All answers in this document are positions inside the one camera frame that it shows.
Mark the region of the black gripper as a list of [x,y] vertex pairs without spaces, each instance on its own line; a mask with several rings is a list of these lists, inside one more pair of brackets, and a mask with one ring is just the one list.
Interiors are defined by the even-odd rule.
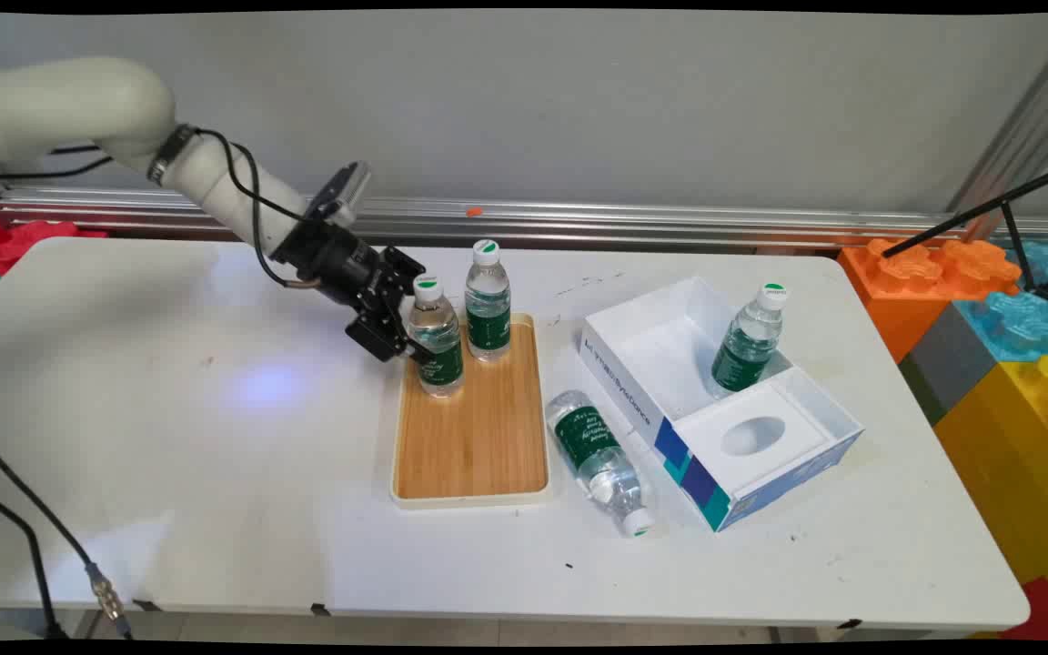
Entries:
[[298,221],[271,254],[278,264],[294,267],[299,281],[333,302],[357,311],[345,327],[346,336],[377,361],[411,357],[427,365],[434,354],[405,327],[405,296],[425,274],[415,258],[396,247],[377,250],[332,221]]

